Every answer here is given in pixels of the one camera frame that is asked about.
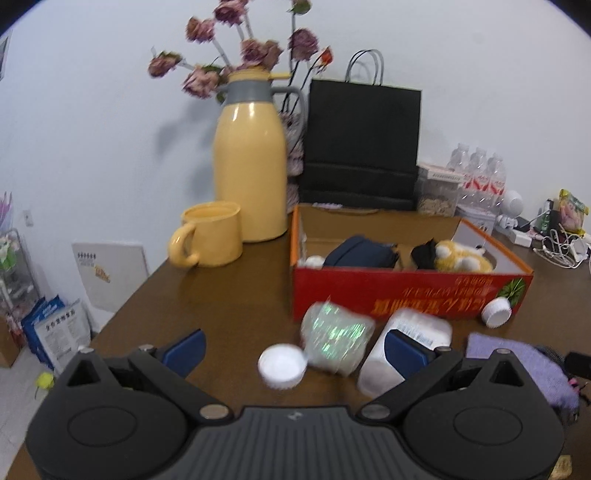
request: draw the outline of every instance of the white board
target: white board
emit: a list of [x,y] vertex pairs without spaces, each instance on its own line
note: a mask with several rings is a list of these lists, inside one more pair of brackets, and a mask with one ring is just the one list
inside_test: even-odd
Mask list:
[[78,272],[93,307],[115,313],[148,278],[141,245],[72,244]]

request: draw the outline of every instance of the cardboard box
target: cardboard box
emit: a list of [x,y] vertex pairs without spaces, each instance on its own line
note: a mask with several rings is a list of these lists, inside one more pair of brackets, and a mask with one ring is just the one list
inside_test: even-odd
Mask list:
[[11,367],[18,357],[20,349],[14,343],[6,319],[0,316],[0,367]]
[[[443,318],[471,318],[497,296],[507,296],[515,314],[533,279],[533,270],[500,242],[465,219],[425,216],[389,210],[325,210],[298,205],[291,225],[293,315],[301,321],[317,301],[331,301],[354,312],[387,320],[410,307]],[[397,244],[394,269],[303,266],[311,255],[326,257],[345,239],[363,234],[371,240]],[[492,274],[441,273],[417,270],[410,257],[417,245],[452,239],[486,248]]]

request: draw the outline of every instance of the mug handle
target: mug handle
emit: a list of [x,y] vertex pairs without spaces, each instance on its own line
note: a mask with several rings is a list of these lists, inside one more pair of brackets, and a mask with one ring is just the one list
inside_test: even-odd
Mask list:
[[185,253],[184,244],[187,237],[195,232],[194,223],[185,223],[178,228],[168,242],[168,259],[175,267],[189,268],[199,263],[199,253]]

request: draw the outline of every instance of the artificial flower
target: artificial flower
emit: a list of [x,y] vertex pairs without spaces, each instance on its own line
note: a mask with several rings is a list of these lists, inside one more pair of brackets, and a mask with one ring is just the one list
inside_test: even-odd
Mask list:
[[261,65],[267,55],[265,45],[254,38],[243,40],[240,43],[240,51],[242,53],[243,64],[251,67]]
[[203,43],[212,41],[215,35],[213,27],[216,21],[213,18],[199,20],[197,17],[191,17],[187,23],[187,40]]
[[308,61],[318,51],[318,38],[307,28],[299,28],[290,37],[289,48],[295,61]]
[[291,11],[296,15],[304,15],[312,8],[310,0],[292,0],[291,5]]
[[216,20],[228,25],[240,25],[244,15],[244,4],[241,0],[228,0],[222,2],[213,11]]
[[320,54],[320,61],[318,63],[319,70],[324,70],[333,61],[334,57],[330,47],[326,47]]
[[267,49],[267,54],[262,61],[262,66],[270,72],[279,63],[279,56],[283,53],[283,49],[275,40],[267,40],[264,47]]
[[153,78],[163,77],[182,60],[183,57],[178,53],[163,51],[160,55],[152,59],[148,66],[148,73]]
[[183,83],[183,90],[199,98],[210,98],[219,82],[219,75],[214,70],[205,71],[196,67]]

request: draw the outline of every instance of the box lid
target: box lid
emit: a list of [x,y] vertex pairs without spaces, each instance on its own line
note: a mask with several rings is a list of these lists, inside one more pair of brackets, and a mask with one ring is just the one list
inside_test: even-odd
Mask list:
[[438,165],[430,165],[427,163],[419,163],[419,176],[426,180],[440,180],[448,181],[450,183],[463,183],[464,175],[456,173],[453,170],[449,170],[445,167]]

